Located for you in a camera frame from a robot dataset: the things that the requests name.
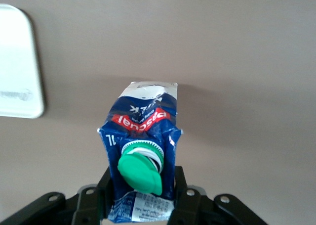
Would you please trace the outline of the cream rabbit print tray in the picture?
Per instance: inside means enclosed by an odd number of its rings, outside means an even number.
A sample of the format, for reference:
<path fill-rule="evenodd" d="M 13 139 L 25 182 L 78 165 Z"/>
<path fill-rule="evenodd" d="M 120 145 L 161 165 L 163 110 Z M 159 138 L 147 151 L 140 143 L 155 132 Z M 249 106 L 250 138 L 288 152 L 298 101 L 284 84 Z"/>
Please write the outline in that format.
<path fill-rule="evenodd" d="M 35 119 L 45 110 L 33 24 L 0 3 L 0 116 Z"/>

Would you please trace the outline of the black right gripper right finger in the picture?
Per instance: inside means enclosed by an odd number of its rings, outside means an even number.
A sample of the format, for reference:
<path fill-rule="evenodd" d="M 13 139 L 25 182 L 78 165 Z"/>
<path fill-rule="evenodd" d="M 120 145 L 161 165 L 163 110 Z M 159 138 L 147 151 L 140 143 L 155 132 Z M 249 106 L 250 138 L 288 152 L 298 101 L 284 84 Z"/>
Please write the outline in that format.
<path fill-rule="evenodd" d="M 234 195 L 210 199 L 189 188 L 181 166 L 175 167 L 175 194 L 169 225 L 268 225 Z"/>

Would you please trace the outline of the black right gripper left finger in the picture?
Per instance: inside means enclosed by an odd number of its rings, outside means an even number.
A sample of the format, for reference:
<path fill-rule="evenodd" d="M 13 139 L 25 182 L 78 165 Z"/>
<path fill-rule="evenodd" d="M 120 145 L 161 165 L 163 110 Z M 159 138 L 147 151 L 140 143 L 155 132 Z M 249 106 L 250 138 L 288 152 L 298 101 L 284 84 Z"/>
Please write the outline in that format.
<path fill-rule="evenodd" d="M 113 205 L 113 183 L 107 168 L 97 184 L 76 195 L 49 192 L 0 222 L 0 225 L 102 225 Z"/>

